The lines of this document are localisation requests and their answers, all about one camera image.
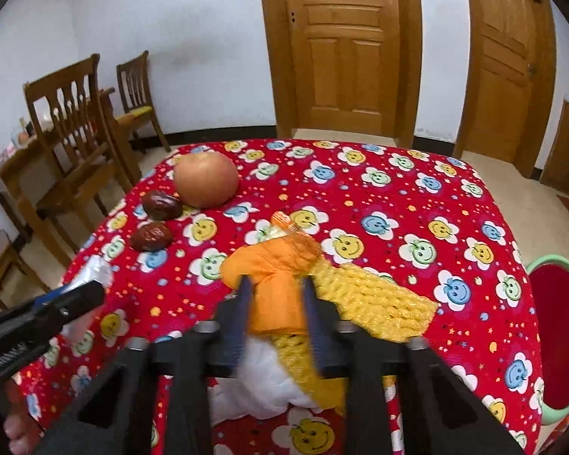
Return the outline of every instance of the red stool cushion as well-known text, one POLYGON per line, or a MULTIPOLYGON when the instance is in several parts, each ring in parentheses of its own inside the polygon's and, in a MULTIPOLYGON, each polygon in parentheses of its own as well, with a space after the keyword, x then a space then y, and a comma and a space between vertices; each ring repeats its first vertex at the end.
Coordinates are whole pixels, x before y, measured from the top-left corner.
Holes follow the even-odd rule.
POLYGON ((569 406, 569 271, 545 264, 530 274, 544 371, 544 403, 569 406))

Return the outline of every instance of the metal bolt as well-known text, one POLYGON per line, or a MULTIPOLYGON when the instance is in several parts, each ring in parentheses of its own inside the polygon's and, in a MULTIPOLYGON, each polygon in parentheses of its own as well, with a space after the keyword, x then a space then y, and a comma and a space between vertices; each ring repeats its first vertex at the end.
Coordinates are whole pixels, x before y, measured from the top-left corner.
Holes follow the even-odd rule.
POLYGON ((340 334, 350 334, 356 331, 356 325, 349 320, 340 320, 335 328, 340 334))
POLYGON ((407 342, 407 347, 411 351, 421 351, 422 349, 428 349, 428 340, 423 337, 411 337, 407 342))
POLYGON ((143 337, 131 337, 127 342, 127 349, 133 349, 134 351, 144 351, 149 346, 150 342, 143 337))
POLYGON ((194 325, 194 330, 201 334, 213 334, 219 330, 219 324, 214 320, 206 320, 204 322, 198 322, 194 325))

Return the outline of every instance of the red tablecloth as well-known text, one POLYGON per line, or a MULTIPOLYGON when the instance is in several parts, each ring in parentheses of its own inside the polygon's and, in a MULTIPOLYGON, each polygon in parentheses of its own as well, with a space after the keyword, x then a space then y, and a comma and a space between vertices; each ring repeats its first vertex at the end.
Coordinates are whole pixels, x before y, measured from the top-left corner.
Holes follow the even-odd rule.
MULTIPOLYGON (((90 255, 100 254, 112 264, 115 280, 83 343, 53 340, 49 355, 20 372, 31 414, 49 426, 127 337, 155 340, 208 319, 229 292, 218 280, 219 265, 237 247, 260 241, 277 210, 295 212, 336 264, 353 262, 440 302, 425 334, 431 346, 533 452, 543 388, 538 329, 514 237, 493 198, 472 167, 456 159, 343 142, 189 145, 147 173, 65 274, 70 281, 90 255), (178 156, 207 149, 237 164, 236 197, 222 210, 190 211, 169 221, 175 239, 166 250, 132 250, 128 237, 147 219, 141 196, 172 193, 178 156), (192 231, 199 221, 204 228, 192 231)), ((168 385, 160 384, 155 453, 161 450, 168 385)), ((390 388, 393 442, 400 450, 394 396, 390 388)), ((218 454, 332 454, 341 453, 342 432, 334 411, 291 408, 265 421, 225 421, 214 428, 214 444, 218 454), (329 431, 325 436, 333 430, 332 446, 303 444, 290 428, 316 417, 329 431)))

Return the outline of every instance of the white cloth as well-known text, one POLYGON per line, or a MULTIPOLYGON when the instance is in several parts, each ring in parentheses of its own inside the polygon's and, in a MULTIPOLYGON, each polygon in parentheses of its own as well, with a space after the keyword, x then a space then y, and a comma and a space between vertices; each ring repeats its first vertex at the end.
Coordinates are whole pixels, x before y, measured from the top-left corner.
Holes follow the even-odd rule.
POLYGON ((289 403, 318 408, 280 365, 274 346, 256 337, 246 339, 236 377, 217 378, 217 382, 209 387, 213 426, 247 415, 257 419, 279 416, 289 403))

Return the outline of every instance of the chair back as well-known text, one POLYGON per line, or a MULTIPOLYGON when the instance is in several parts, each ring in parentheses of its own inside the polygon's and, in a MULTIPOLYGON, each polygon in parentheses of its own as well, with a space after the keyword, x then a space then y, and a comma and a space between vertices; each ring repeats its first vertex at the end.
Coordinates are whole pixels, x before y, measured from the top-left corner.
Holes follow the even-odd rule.
POLYGON ((150 52, 146 50, 130 62, 116 66, 118 89, 125 113, 142 106, 154 106, 150 94, 150 83, 147 78, 147 57, 149 54, 150 52))
POLYGON ((65 177, 58 150, 65 152, 73 170, 113 154, 99 100, 98 65, 99 55, 93 54, 24 85, 31 122, 58 181, 65 177), (38 118, 36 103, 42 99, 49 104, 52 130, 44 131, 38 118))

